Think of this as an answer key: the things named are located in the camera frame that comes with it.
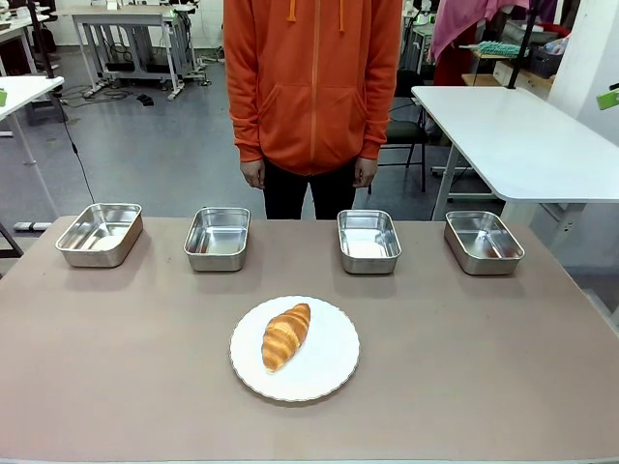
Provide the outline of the person's left hand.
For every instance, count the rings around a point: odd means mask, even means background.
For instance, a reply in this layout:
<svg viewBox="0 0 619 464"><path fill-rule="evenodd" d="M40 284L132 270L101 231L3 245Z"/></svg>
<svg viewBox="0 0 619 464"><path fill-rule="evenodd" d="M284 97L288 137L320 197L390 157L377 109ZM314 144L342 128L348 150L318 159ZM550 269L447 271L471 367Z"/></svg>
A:
<svg viewBox="0 0 619 464"><path fill-rule="evenodd" d="M378 163L376 159L357 158L353 187L355 189L368 188L376 175L377 169Z"/></svg>

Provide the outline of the person's right hand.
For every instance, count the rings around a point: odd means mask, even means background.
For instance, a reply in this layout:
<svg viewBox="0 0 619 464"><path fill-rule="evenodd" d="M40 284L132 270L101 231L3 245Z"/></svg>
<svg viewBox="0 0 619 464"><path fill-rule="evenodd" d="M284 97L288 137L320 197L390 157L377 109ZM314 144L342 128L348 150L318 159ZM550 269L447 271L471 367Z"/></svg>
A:
<svg viewBox="0 0 619 464"><path fill-rule="evenodd" d="M241 161L240 170L250 187L254 189L264 189L265 164L262 159Z"/></svg>

